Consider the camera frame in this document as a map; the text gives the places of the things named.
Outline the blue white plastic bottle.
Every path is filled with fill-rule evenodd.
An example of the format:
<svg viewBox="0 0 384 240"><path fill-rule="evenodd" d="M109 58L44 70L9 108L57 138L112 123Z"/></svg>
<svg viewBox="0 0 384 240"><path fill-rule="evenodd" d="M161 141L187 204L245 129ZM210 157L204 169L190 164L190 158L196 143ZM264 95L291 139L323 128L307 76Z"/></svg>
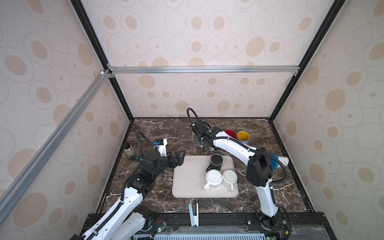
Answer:
<svg viewBox="0 0 384 240"><path fill-rule="evenodd" d="M272 155L275 159L279 160L285 167L289 164L289 158L283 157L283 156L276 156ZM281 166L274 160L271 159L271 164L273 167L273 170L276 170L277 168L280 168Z"/></svg>

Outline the small black mug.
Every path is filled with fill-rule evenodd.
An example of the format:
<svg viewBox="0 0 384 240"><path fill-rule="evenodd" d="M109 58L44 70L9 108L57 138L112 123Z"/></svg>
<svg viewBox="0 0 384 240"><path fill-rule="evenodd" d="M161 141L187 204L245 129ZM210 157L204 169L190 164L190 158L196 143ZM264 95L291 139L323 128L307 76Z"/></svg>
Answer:
<svg viewBox="0 0 384 240"><path fill-rule="evenodd" d="M224 158L221 155L219 155L219 154L211 155L210 164L207 167L206 172L208 172L210 170L221 171L223 162L224 162Z"/></svg>

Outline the blue butterfly mug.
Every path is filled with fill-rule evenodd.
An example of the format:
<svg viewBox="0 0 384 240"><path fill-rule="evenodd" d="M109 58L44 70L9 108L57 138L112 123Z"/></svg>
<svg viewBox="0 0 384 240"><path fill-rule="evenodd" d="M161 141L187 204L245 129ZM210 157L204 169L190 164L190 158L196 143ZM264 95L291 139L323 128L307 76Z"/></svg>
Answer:
<svg viewBox="0 0 384 240"><path fill-rule="evenodd" d="M245 131L240 131L237 133L237 139L242 142L243 144L245 145L248 145L249 144L249 141L251 139L251 136L249 133L245 132Z"/></svg>

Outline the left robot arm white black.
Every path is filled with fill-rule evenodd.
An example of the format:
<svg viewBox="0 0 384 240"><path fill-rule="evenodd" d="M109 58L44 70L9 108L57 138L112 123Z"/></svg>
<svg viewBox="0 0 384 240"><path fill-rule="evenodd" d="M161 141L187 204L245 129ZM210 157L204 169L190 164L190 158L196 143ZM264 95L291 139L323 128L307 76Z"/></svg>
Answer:
<svg viewBox="0 0 384 240"><path fill-rule="evenodd" d="M167 139L151 142L137 130L140 164L122 185L120 198L96 224L72 240L129 240L144 227L151 228L147 218L151 211L138 208L156 184L156 178L169 168L184 163L185 150L167 152Z"/></svg>

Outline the plain white mug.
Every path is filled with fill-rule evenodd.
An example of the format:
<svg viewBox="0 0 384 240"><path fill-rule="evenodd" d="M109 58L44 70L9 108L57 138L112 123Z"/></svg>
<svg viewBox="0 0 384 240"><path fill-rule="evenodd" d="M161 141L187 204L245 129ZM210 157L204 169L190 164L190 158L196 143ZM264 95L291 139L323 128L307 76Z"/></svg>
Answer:
<svg viewBox="0 0 384 240"><path fill-rule="evenodd" d="M222 185L226 190L229 190L230 192L235 191L235 185L237 183L238 176L235 171L233 170L225 170L223 172L223 181Z"/></svg>

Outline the white ribbed-base mug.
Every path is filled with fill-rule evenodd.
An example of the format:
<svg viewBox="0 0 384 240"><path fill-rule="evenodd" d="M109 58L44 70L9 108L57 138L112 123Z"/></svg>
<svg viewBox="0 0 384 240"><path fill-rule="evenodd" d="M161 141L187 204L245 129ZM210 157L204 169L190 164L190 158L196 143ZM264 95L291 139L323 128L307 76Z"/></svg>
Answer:
<svg viewBox="0 0 384 240"><path fill-rule="evenodd" d="M212 169L206 173L206 185L204 190L208 191L209 189L215 189L222 184L223 175L220 171Z"/></svg>

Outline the horizontal aluminium frame bar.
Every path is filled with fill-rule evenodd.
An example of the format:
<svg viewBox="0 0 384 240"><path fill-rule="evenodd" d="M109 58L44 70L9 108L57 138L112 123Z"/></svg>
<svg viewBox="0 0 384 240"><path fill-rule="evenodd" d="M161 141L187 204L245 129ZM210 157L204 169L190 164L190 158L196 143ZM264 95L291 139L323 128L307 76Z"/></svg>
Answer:
<svg viewBox="0 0 384 240"><path fill-rule="evenodd" d="M178 66L178 67L115 67L101 71L102 74L226 74L226 73L298 73L300 66Z"/></svg>

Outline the beige rectangular tray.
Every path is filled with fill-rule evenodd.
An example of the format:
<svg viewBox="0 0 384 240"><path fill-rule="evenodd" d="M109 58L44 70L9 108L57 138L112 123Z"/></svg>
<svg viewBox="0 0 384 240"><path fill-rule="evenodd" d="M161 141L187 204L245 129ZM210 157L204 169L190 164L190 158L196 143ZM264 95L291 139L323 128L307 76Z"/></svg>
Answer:
<svg viewBox="0 0 384 240"><path fill-rule="evenodd" d="M236 198L239 194L238 184L234 184L231 192L225 186L204 190L206 168L210 164L210 156L186 156L184 163L174 170L172 194L176 198Z"/></svg>

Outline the black skull mug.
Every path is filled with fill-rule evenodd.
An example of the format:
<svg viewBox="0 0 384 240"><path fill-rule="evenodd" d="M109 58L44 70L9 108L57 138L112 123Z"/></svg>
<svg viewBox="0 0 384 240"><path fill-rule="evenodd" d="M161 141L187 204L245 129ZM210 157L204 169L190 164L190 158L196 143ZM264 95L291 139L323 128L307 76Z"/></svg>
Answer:
<svg viewBox="0 0 384 240"><path fill-rule="evenodd" d="M230 137L234 138L234 139L237 139L237 134L235 131L233 130L224 130L224 132L229 135Z"/></svg>

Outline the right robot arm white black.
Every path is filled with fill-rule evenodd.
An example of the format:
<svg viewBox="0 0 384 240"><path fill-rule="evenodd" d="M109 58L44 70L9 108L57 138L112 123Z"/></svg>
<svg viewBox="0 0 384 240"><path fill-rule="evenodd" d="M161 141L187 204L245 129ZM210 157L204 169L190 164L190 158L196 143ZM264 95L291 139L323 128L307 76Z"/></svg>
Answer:
<svg viewBox="0 0 384 240"><path fill-rule="evenodd" d="M229 136L222 129L211 126L199 118L192 108L187 108L187 116L194 137L203 146L222 149L235 156L247 166L247 180L256 187L261 203L258 213L260 224L266 230L272 230L284 220L282 207L276 203L273 185L284 182L288 177L287 157L275 156L265 148L251 147Z"/></svg>

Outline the white blue clip stand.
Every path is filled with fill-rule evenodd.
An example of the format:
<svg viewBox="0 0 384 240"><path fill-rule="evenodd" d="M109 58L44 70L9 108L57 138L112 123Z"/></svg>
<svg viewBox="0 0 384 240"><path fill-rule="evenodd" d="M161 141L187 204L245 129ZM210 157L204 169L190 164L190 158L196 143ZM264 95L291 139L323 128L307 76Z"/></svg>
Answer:
<svg viewBox="0 0 384 240"><path fill-rule="evenodd" d="M189 215L192 227L199 226L199 204L189 204Z"/></svg>

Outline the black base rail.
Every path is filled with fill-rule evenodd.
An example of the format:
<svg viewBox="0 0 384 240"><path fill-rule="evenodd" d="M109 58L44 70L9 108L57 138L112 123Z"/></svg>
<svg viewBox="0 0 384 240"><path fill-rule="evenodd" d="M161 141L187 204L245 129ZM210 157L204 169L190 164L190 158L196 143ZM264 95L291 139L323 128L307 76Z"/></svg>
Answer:
<svg viewBox="0 0 384 240"><path fill-rule="evenodd" d="M262 227L256 213L131 213L113 240L334 240L324 213L288 213L273 230Z"/></svg>

